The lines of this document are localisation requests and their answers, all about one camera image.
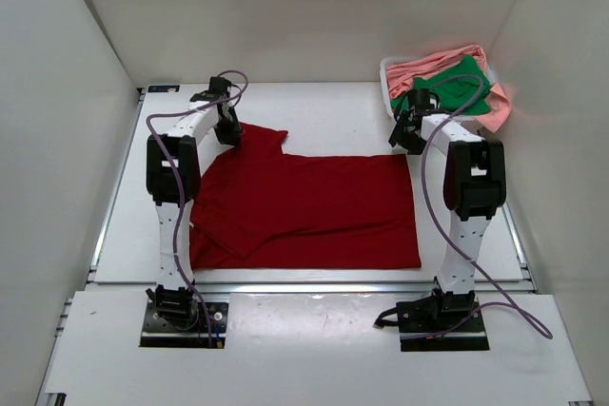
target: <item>gray wall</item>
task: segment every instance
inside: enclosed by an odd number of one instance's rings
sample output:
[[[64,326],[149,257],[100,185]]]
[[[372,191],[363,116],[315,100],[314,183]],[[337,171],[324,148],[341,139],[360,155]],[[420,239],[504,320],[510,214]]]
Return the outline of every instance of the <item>gray wall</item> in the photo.
[[[0,0],[0,15],[0,404],[30,406],[137,93],[83,0]]]
[[[388,55],[490,47],[515,0],[88,0],[137,85],[376,81]]]
[[[609,0],[519,0],[491,51],[508,194],[590,391],[609,404]]]

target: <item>red cloth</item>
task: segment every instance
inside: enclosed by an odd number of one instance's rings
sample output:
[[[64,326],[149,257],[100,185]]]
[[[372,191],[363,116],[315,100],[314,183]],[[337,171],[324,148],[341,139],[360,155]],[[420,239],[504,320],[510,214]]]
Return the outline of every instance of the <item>red cloth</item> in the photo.
[[[284,154],[287,132],[243,125],[192,207],[196,268],[421,267],[403,154]]]

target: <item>green towel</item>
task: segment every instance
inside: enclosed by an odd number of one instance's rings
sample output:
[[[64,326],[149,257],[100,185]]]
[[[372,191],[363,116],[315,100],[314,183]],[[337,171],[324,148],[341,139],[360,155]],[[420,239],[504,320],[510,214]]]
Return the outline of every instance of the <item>green towel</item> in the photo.
[[[465,104],[478,89],[478,81],[472,78],[455,79],[450,82],[444,83],[433,87],[437,83],[451,76],[457,75],[477,75],[482,78],[484,89],[479,97],[478,101],[474,103],[470,108],[462,112],[470,116],[477,116],[479,114],[486,114],[490,112],[491,108],[486,104],[484,98],[490,92],[490,83],[484,76],[484,73],[476,64],[476,60],[472,56],[465,56],[462,60],[454,67],[447,68],[445,71],[432,76],[428,80],[424,80],[420,77],[415,77],[414,86],[415,89],[429,88],[432,92],[435,92],[440,97],[440,108],[448,111],[455,111],[457,108]],[[391,106],[395,109],[401,100],[405,97],[405,93],[400,94],[396,99],[391,101]],[[408,109],[407,101],[404,100],[403,110]]]

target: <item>pink cloth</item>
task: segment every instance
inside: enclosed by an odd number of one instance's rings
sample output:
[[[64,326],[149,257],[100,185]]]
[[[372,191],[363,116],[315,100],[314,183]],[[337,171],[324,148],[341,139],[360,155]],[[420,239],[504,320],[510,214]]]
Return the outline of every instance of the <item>pink cloth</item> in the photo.
[[[431,78],[441,71],[455,66],[467,55],[472,56],[478,67],[486,73],[486,54],[484,54],[484,49],[480,45],[468,45],[463,48],[436,52],[416,61],[389,66],[387,68],[389,96],[392,100],[395,99],[401,93],[413,87],[415,77]],[[491,108],[490,113],[476,116],[476,120],[491,132],[496,132],[509,116],[512,103],[499,83],[491,87],[490,94],[486,97],[486,103]]]

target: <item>black mounting plate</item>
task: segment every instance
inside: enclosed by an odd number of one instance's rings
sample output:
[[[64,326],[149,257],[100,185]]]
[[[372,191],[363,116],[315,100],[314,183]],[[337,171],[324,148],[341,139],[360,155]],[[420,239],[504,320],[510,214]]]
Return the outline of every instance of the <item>black mounting plate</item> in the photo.
[[[429,318],[431,297],[415,301],[399,301],[398,328],[402,352],[488,351],[488,338],[481,313],[476,313],[462,326],[441,338],[407,339],[404,337],[434,333],[459,323],[464,316],[444,319],[439,327]]]
[[[154,307],[154,303],[149,300],[146,305],[144,322],[142,323],[140,347],[224,349],[226,346],[226,328],[228,326],[228,303],[208,301],[207,310],[211,321],[218,327],[220,345],[218,345],[216,332],[213,330],[211,332],[212,346],[209,347],[205,316],[199,316],[197,322],[195,322],[190,329],[179,330],[169,324],[165,319],[159,317]],[[222,317],[218,320],[214,319],[216,313],[222,314]]]

